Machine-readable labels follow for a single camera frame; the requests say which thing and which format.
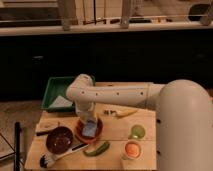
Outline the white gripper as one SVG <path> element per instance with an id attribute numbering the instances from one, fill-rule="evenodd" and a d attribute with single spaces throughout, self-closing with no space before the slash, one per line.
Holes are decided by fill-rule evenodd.
<path id="1" fill-rule="evenodd" d="M 75 111 L 82 123 L 87 123 L 88 121 L 97 122 L 97 115 L 95 114 L 95 104 L 93 102 L 76 102 Z"/>

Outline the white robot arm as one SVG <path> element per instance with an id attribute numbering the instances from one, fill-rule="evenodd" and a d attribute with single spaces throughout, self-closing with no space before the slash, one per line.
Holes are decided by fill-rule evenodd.
<path id="1" fill-rule="evenodd" d="M 96 86 L 89 75 L 80 74 L 66 96 L 80 116 L 92 114 L 96 103 L 155 111 L 157 171 L 213 171 L 213 101 L 200 84 L 178 79 Z"/>

